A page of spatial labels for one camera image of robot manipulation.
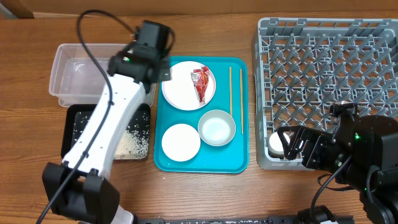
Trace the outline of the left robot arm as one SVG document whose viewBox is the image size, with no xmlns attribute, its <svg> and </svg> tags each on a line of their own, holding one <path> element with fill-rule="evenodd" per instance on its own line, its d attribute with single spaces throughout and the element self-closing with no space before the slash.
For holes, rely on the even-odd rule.
<svg viewBox="0 0 398 224">
<path fill-rule="evenodd" d="M 127 45 L 111 57 L 101 74 L 105 86 L 88 124 L 61 164 L 49 162 L 42 180 L 48 211 L 85 223 L 135 223 L 136 216 L 122 208 L 119 191 L 109 182 L 118 144 L 133 114 L 143 104 L 146 88 L 169 81 L 167 47 Z"/>
</svg>

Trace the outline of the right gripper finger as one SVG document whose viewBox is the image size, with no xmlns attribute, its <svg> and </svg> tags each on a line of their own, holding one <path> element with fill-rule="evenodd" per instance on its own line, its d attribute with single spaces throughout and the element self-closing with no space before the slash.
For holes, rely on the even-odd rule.
<svg viewBox="0 0 398 224">
<path fill-rule="evenodd" d="M 297 156 L 297 151 L 295 150 L 295 142 L 297 138 L 297 133 L 292 133 L 292 136 L 290 137 L 290 141 L 287 142 L 284 133 L 278 133 L 279 138 L 282 142 L 283 148 L 284 148 L 284 156 L 288 160 L 294 160 Z"/>
<path fill-rule="evenodd" d="M 304 130 L 312 130 L 312 128 L 308 128 L 306 126 L 282 126 L 277 129 L 278 133 L 284 133 L 284 132 L 293 132 L 297 133 L 300 131 Z"/>
</svg>

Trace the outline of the pink bowl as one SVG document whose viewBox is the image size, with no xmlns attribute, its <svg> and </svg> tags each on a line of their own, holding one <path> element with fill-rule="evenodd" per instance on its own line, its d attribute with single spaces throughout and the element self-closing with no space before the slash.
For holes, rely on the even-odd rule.
<svg viewBox="0 0 398 224">
<path fill-rule="evenodd" d="M 162 150 L 171 160 L 185 162 L 199 152 L 201 139 L 195 128 L 188 124 L 175 124 L 162 136 Z"/>
</svg>

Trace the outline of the white cup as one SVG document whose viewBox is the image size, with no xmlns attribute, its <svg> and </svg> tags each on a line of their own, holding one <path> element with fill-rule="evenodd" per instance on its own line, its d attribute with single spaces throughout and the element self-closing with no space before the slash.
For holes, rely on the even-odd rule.
<svg viewBox="0 0 398 224">
<path fill-rule="evenodd" d="M 272 133 L 267 140 L 269 154 L 274 157 L 284 157 L 284 148 L 277 133 Z"/>
</svg>

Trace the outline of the rice pile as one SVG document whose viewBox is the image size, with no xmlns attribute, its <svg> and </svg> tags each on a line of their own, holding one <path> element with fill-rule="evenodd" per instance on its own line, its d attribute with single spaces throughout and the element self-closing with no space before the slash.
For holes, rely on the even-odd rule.
<svg viewBox="0 0 398 224">
<path fill-rule="evenodd" d="M 71 147 L 77 142 L 91 114 L 91 111 L 79 111 L 75 115 Z M 150 110 L 137 110 L 126 126 L 114 158 L 118 160 L 145 159 L 149 152 L 149 127 Z"/>
</svg>

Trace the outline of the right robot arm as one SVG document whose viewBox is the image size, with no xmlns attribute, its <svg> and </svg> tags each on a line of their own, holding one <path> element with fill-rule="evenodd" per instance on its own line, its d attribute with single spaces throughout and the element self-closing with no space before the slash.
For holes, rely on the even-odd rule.
<svg viewBox="0 0 398 224">
<path fill-rule="evenodd" d="M 360 192 L 373 223 L 397 223 L 397 121 L 387 116 L 341 115 L 333 133 L 306 126 L 277 130 L 285 157 L 330 173 L 330 180 Z"/>
</svg>

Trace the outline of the red snack wrapper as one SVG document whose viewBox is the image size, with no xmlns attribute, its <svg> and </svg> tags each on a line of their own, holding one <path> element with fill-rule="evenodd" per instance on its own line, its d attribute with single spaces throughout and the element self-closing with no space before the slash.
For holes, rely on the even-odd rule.
<svg viewBox="0 0 398 224">
<path fill-rule="evenodd" d="M 199 69 L 194 69 L 191 73 L 191 79 L 200 103 L 205 101 L 205 92 L 209 82 L 209 68 L 204 66 Z"/>
</svg>

